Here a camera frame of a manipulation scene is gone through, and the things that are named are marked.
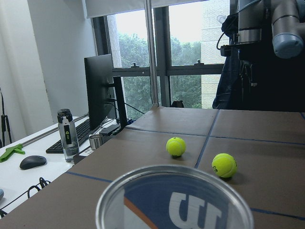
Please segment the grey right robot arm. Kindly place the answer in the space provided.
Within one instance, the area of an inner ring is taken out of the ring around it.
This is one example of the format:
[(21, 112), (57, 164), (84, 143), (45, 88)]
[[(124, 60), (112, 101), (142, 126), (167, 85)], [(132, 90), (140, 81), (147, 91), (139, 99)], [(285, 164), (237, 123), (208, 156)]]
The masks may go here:
[(303, 0), (238, 1), (238, 43), (261, 42), (269, 32), (274, 53), (290, 59), (305, 48), (305, 2)]

